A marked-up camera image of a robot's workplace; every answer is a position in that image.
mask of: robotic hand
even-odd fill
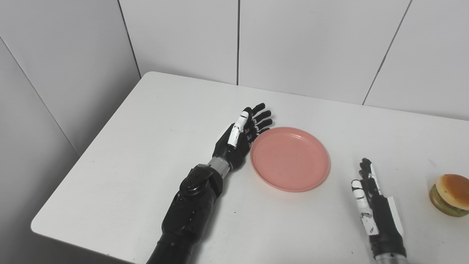
[[[403,229],[394,198],[381,194],[369,159],[362,159],[360,167],[362,179],[352,181],[352,191],[363,226],[370,238],[373,257],[377,264],[407,264],[402,240]]]
[[[199,164],[179,186],[163,220],[162,235],[147,264],[186,264],[201,241],[213,206],[223,192],[223,178],[244,162],[254,139],[272,124],[261,103],[247,107],[215,145],[207,165]]]

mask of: panel seam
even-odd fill
[[[241,0],[238,0],[238,43],[236,48],[236,85],[239,85],[239,27],[241,17]]]
[[[122,21],[124,22],[125,32],[127,33],[127,39],[129,40],[130,49],[132,50],[132,55],[134,57],[135,65],[137,66],[138,76],[141,79],[142,74],[140,73],[140,68],[138,67],[137,57],[135,56],[135,51],[134,51],[134,46],[132,45],[132,41],[130,40],[130,34],[129,34],[129,30],[127,28],[127,23],[125,22],[124,12],[122,11],[122,6],[121,6],[121,1],[117,0],[117,3],[119,4],[119,10],[121,11],[121,16],[122,16]]]
[[[386,60],[387,54],[389,53],[389,50],[391,49],[391,46],[392,46],[392,44],[393,44],[393,42],[394,42],[394,39],[395,39],[396,36],[397,36],[397,32],[398,32],[399,29],[401,28],[402,22],[404,21],[404,18],[405,18],[406,15],[407,15],[407,11],[409,10],[410,4],[412,4],[412,1],[413,1],[413,0],[410,0],[409,4],[407,5],[406,11],[404,12],[404,15],[402,16],[402,19],[401,19],[401,21],[399,22],[399,25],[397,26],[396,32],[394,33],[394,36],[393,36],[393,39],[391,40],[391,43],[389,43],[389,46],[387,47],[386,53],[384,54],[384,57],[383,57],[383,60],[381,61],[381,64],[380,64],[379,67],[378,67],[378,71],[376,71],[375,77],[373,78],[373,81],[371,82],[370,88],[368,89],[368,92],[366,93],[366,96],[365,96],[365,99],[363,100],[362,105],[365,105],[366,99],[368,98],[368,95],[370,94],[371,88],[373,87],[373,84],[374,84],[375,81],[376,81],[376,77],[378,77],[378,74],[379,74],[379,72],[381,71],[381,68],[383,67],[383,64],[384,64],[384,61]]]
[[[26,80],[28,80],[28,83],[31,85],[32,89],[34,90],[34,92],[38,95],[39,99],[41,100],[42,104],[44,105],[44,107],[46,108],[47,112],[49,113],[49,115],[52,117],[52,119],[54,120],[54,122],[57,124],[57,126],[59,127],[60,131],[62,132],[62,134],[64,135],[64,137],[67,139],[67,142],[70,144],[70,146],[72,147],[72,149],[75,151],[76,155],[78,157],[80,157],[80,155],[78,154],[78,151],[75,149],[75,147],[73,146],[72,142],[70,142],[70,139],[68,139],[67,135],[65,134],[64,130],[62,129],[62,127],[59,125],[59,122],[57,122],[57,119],[55,119],[54,115],[52,114],[52,112],[50,111],[50,109],[47,107],[47,105],[45,104],[44,100],[42,99],[41,95],[39,95],[38,91],[36,90],[36,88],[34,87],[34,85],[32,84],[31,80],[29,79],[29,77],[26,75],[26,72],[24,72],[23,68],[21,67],[20,63],[17,61],[17,59],[15,58],[15,56],[13,55],[13,53],[11,52],[10,48],[8,47],[7,43],[3,40],[3,38],[0,36],[0,40],[1,42],[5,45],[5,47],[7,48],[7,51],[10,53],[11,57],[13,58],[13,60],[15,61],[16,65],[18,65],[18,67],[20,68],[21,72],[23,73],[24,77],[26,78]]]

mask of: white finger segment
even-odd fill
[[[356,204],[358,206],[358,211],[360,212],[360,219],[362,220],[367,235],[371,236],[379,234],[378,226],[376,226],[375,219],[373,218],[373,211],[366,199],[362,183],[359,180],[353,180],[352,188]]]
[[[230,137],[228,138],[228,144],[236,147],[238,144],[238,138],[239,134],[244,130],[244,126],[246,125],[246,122],[248,121],[249,113],[246,111],[243,111],[241,115],[239,116],[238,120],[236,123],[233,125],[233,128],[231,129]]]

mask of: white table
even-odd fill
[[[373,161],[396,198],[414,264],[467,262],[469,217],[438,211],[438,176],[469,176],[469,122],[147,73],[41,211],[34,232],[144,264],[181,180],[210,160],[215,142],[246,106],[265,102],[275,126],[322,141],[331,171],[319,187],[288,193],[247,160],[225,178],[212,228],[195,263],[373,263],[350,182]]]

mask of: toy hamburger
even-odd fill
[[[469,179],[445,174],[430,190],[430,200],[443,213],[463,217],[469,214]]]

